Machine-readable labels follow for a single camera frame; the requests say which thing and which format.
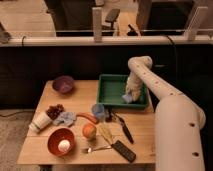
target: purple bowl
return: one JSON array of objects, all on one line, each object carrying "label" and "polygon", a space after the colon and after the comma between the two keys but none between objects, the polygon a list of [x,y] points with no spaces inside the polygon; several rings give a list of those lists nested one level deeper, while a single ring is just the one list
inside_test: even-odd
[{"label": "purple bowl", "polygon": [[60,76],[57,77],[52,84],[52,87],[55,91],[66,94],[71,92],[74,87],[74,79],[70,76]]}]

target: table leg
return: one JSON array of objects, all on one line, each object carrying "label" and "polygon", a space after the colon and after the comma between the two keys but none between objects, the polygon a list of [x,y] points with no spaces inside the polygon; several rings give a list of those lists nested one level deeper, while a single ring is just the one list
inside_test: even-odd
[{"label": "table leg", "polygon": [[52,171],[52,165],[39,165],[40,171]]}]

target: orange bowl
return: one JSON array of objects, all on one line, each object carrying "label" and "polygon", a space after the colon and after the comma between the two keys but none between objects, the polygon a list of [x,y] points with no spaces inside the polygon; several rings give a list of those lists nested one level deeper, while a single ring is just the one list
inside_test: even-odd
[{"label": "orange bowl", "polygon": [[74,134],[67,128],[60,128],[54,131],[47,143],[48,150],[55,156],[68,154],[75,145]]}]

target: green tray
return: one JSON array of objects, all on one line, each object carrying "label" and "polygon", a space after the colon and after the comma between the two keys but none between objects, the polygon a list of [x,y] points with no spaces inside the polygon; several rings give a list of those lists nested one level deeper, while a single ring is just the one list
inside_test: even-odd
[{"label": "green tray", "polygon": [[97,103],[106,107],[145,109],[148,105],[145,85],[142,87],[141,97],[137,102],[127,104],[123,100],[122,95],[125,94],[127,78],[128,75],[100,75]]}]

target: knife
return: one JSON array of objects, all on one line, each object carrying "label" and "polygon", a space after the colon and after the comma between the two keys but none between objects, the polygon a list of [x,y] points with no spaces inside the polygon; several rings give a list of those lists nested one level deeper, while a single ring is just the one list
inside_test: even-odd
[{"label": "knife", "polygon": [[109,110],[109,113],[111,113],[116,118],[118,118],[118,120],[119,120],[119,122],[120,122],[120,124],[122,126],[122,130],[123,130],[125,136],[128,138],[128,140],[130,141],[130,143],[133,144],[134,140],[132,138],[132,135],[131,135],[131,133],[130,133],[130,131],[129,131],[129,129],[128,129],[126,123],[125,123],[125,121],[124,121],[124,119],[122,117],[118,116],[117,114],[113,113],[110,109],[108,109],[108,110]]}]

